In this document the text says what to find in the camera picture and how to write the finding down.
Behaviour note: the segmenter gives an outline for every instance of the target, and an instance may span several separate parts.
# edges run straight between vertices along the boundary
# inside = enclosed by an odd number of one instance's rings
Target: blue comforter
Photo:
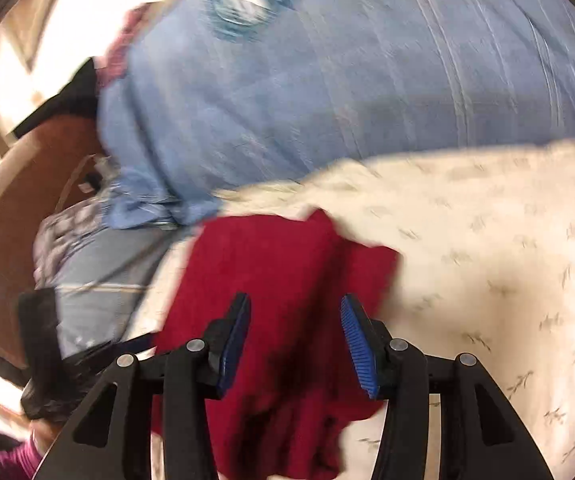
[[[100,98],[106,221],[342,157],[575,137],[568,0],[179,0]]]

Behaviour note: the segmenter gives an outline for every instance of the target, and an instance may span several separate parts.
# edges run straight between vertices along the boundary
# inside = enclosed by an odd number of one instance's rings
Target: patterned white fabric
[[[43,220],[34,240],[36,288],[52,285],[58,270],[83,237],[101,229],[101,203],[93,196]]]
[[[380,318],[426,354],[476,354],[510,398],[557,480],[575,475],[575,142],[341,161],[304,182],[222,192],[227,215],[304,218],[403,255]],[[163,322],[191,240],[168,254],[132,335]],[[439,464],[430,399],[426,478]],[[367,480],[384,413],[353,423],[344,479]]]

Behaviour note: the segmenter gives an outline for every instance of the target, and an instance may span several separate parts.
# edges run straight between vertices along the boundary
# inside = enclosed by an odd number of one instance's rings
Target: red towel
[[[391,249],[341,238],[320,210],[305,222],[246,216],[206,224],[157,352],[200,336],[236,292],[250,295],[250,330],[234,386],[223,400],[207,401],[216,466],[227,478],[339,474],[339,434],[380,407],[354,372],[341,297],[353,292],[374,314],[396,259]]]

